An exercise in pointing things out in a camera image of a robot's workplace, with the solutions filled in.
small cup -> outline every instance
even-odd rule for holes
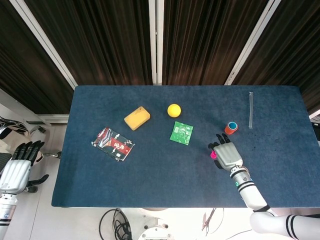
[[[236,124],[234,121],[231,121],[225,126],[224,132],[228,135],[231,135],[237,130],[238,130],[238,124]]]

dark blue tablecloth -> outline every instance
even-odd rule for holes
[[[167,114],[172,103],[178,118]],[[132,131],[124,117],[139,106],[151,119]],[[169,140],[175,121],[193,126],[188,146]],[[293,86],[78,86],[52,205],[245,207],[208,149],[230,121],[239,125],[230,139],[271,207],[320,207],[320,148]],[[125,162],[91,145],[104,127],[136,144]]]

robotic hand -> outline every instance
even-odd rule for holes
[[[7,162],[0,178],[0,240],[4,239],[18,200],[17,195],[29,190],[32,186],[43,183],[48,174],[41,179],[29,181],[29,174],[40,148],[44,142],[22,143],[19,145],[11,160]]]
[[[226,134],[221,135],[216,135],[220,144],[210,143],[208,148],[217,155],[215,165],[230,172],[246,206],[253,210],[250,217],[252,229],[258,233],[280,234],[299,240],[320,239],[320,219],[296,215],[277,216],[271,210],[251,179],[248,169],[243,166],[243,159],[235,145]]]

white floor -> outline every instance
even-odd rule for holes
[[[48,152],[57,152],[62,149],[66,126],[53,126],[50,129],[50,136],[44,146]],[[42,163],[37,164],[32,170],[32,178],[36,179],[43,174],[49,174],[48,180],[40,185],[39,191],[34,194],[22,193],[18,196],[18,206],[9,226],[5,240],[99,240],[99,220],[108,208],[60,208],[52,207],[51,199],[55,186],[59,159],[46,158]],[[246,208],[226,208],[224,218],[219,229],[203,237],[201,227],[203,214],[208,209],[202,208],[173,208],[163,212],[154,213],[141,209],[125,209],[132,225],[139,224],[139,214],[154,215],[161,218],[169,218],[176,226],[176,240],[195,239],[219,239],[225,240],[232,235],[251,229],[249,217],[251,210]],[[316,214],[320,209],[314,208],[277,208],[275,211],[280,215],[287,214]],[[211,220],[209,232],[213,232],[222,220],[223,210],[217,209]],[[113,240],[110,218],[106,217],[102,225],[102,235],[105,240]],[[259,234],[253,231],[242,233],[232,240],[289,240],[275,234]]]

